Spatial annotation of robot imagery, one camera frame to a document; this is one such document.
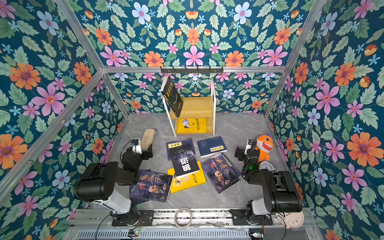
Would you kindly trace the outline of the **purple old man book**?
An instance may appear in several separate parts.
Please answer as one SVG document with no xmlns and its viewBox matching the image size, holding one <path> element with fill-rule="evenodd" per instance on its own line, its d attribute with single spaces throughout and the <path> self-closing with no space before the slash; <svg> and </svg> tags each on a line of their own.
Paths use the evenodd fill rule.
<svg viewBox="0 0 384 240">
<path fill-rule="evenodd" d="M 166 203 L 170 194 L 173 176 L 139 170 L 138 181 L 132 186 L 131 199 Z"/>
<path fill-rule="evenodd" d="M 223 154 L 216 154 L 202 163 L 202 169 L 218 194 L 223 193 L 240 180 L 232 164 Z"/>
</svg>

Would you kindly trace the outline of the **dark blue yellow-label book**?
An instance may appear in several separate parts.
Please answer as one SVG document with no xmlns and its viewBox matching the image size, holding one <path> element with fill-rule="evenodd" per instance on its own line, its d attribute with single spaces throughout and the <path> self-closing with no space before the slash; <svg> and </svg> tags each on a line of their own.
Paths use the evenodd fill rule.
<svg viewBox="0 0 384 240">
<path fill-rule="evenodd" d="M 176 140 L 166 143 L 168 160 L 171 161 L 176 153 L 187 151 L 188 154 L 196 155 L 193 139 Z"/>
</svg>

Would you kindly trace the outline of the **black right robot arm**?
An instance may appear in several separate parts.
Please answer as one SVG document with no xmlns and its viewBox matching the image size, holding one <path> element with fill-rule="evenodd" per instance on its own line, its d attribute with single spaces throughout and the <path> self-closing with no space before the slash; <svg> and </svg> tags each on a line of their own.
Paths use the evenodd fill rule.
<svg viewBox="0 0 384 240">
<path fill-rule="evenodd" d="M 303 201 L 288 171 L 263 169 L 269 161 L 260 161 L 261 151 L 256 148 L 236 148 L 235 158 L 243 162 L 241 176 L 250 185 L 259 186 L 261 193 L 250 200 L 245 208 L 246 221 L 251 225 L 268 222 L 273 214 L 300 213 Z"/>
</svg>

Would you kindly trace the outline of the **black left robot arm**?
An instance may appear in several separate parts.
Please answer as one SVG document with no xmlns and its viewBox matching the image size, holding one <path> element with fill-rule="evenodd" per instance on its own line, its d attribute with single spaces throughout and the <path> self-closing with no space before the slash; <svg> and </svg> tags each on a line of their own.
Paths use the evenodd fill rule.
<svg viewBox="0 0 384 240">
<path fill-rule="evenodd" d="M 134 148 L 129 147 L 122 155 L 122 168 L 118 162 L 90 164 L 74 187 L 76 199 L 96 203 L 109 209 L 109 216 L 114 218 L 113 226 L 119 224 L 134 226 L 140 224 L 143 219 L 130 198 L 115 189 L 115 185 L 128 189 L 136 185 L 142 162 L 153 157 L 152 145 L 139 152 Z"/>
</svg>

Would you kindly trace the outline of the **black wolf cover book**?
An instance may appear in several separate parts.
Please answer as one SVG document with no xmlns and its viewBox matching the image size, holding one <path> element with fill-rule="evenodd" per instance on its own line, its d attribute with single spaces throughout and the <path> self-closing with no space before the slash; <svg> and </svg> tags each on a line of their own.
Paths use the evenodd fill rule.
<svg viewBox="0 0 384 240">
<path fill-rule="evenodd" d="M 198 162 L 193 156 L 182 157 L 181 159 L 176 159 L 172 162 L 175 170 L 174 176 L 177 179 L 187 177 L 200 171 Z"/>
</svg>

